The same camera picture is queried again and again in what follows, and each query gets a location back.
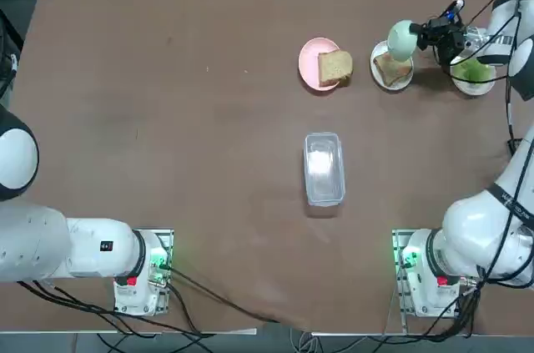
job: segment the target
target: pink plate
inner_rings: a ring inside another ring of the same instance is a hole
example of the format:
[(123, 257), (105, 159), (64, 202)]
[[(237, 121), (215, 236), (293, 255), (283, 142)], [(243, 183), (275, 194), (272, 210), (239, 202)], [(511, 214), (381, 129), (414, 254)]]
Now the pink plate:
[(319, 53), (330, 53), (340, 48), (328, 38), (312, 38), (300, 50), (299, 71), (304, 81), (315, 90), (326, 92), (338, 83), (322, 88), (319, 85)]

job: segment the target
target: floor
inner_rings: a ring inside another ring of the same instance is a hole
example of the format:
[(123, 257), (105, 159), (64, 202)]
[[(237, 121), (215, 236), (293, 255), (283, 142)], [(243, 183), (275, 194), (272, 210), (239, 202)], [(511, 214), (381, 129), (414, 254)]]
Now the floor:
[[(297, 343), (298, 332), (294, 332), (294, 342)], [(293, 348), (290, 344), (289, 329), (282, 325), (270, 325), (258, 331), (258, 335), (217, 335), (204, 343), (214, 353), (290, 353)], [(114, 345), (121, 339), (119, 335), (106, 335), (103, 338)], [(321, 337), (325, 353), (348, 346), (356, 337), (330, 336)], [(125, 353), (170, 353), (189, 341), (181, 335), (158, 335), (154, 339), (139, 340), (129, 337), (118, 348)], [(530, 351), (534, 340), (532, 338), (511, 337), (476, 337), (469, 340), (456, 337), (447, 342), (432, 344), (419, 342), (415, 345), (387, 346), (380, 349), (380, 353), (522, 353)], [(347, 350), (350, 353), (371, 353), (376, 347), (372, 340), (363, 340), (354, 348)], [(35, 351), (54, 353), (105, 353), (106, 347), (96, 335), (92, 334), (50, 334), (50, 335), (0, 335), (0, 351), (3, 353), (33, 353)], [(204, 350), (191, 347), (188, 353), (200, 353)]]
[[(33, 8), (37, 0), (0, 0), (0, 8), (7, 14), (16, 29), (24, 36), (28, 30)], [(294, 332), (295, 343), (299, 332)], [(120, 335), (103, 334), (103, 338), (111, 344), (121, 339)], [(326, 353), (343, 349), (355, 337), (336, 336), (321, 337), (321, 342)], [(158, 335), (152, 340), (139, 340), (129, 337), (124, 340), (119, 348), (124, 352), (170, 352), (176, 350), (189, 341), (181, 335), (165, 334)], [(290, 331), (282, 325), (267, 325), (258, 330), (258, 335), (217, 335), (205, 341), (214, 353), (223, 352), (291, 352)], [(380, 350), (381, 353), (416, 353), (433, 352), (445, 353), (491, 353), (506, 351), (507, 353), (522, 353), (532, 350), (534, 338), (513, 337), (472, 337), (466, 340), (456, 337), (442, 344), (421, 342), (415, 345), (388, 346)], [(355, 352), (372, 352), (376, 343), (372, 340), (363, 340), (360, 344), (350, 349)], [(0, 351), (2, 353), (30, 353), (35, 351), (53, 351), (55, 353), (100, 353), (107, 352), (106, 347), (96, 335), (93, 334), (0, 334)], [(188, 349), (188, 352), (201, 352), (197, 346)]]

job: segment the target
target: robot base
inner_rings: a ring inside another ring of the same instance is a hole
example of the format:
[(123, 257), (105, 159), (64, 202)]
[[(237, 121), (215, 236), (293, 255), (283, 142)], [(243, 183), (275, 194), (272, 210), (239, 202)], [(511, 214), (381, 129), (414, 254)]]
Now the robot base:
[[(429, 229), (395, 229), (393, 247), (403, 327), (405, 315), (437, 317), (460, 293), (460, 284), (439, 285), (426, 257)], [(442, 317), (456, 316), (451, 307)]]
[(157, 315), (169, 310), (170, 271), (174, 232), (171, 229), (137, 229), (146, 244), (143, 269), (137, 278), (115, 279), (115, 310), (130, 315)]

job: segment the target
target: clear plastic container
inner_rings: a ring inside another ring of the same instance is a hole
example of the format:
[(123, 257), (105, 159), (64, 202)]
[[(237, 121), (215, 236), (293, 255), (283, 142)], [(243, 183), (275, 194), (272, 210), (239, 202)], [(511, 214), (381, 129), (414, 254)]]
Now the clear plastic container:
[(308, 204), (338, 205), (345, 197), (345, 171), (337, 134), (308, 134), (304, 142), (304, 176)]

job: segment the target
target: green object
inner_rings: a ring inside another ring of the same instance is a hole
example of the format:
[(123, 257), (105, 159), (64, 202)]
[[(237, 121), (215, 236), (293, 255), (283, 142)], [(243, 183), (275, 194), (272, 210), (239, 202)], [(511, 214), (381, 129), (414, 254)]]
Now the green object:
[(387, 49), (395, 61), (410, 59), (417, 47), (417, 35), (410, 32), (411, 21), (397, 22), (387, 36)]
[(479, 63), (476, 58), (469, 58), (458, 65), (451, 66), (451, 73), (466, 82), (485, 82), (491, 80), (491, 67)]

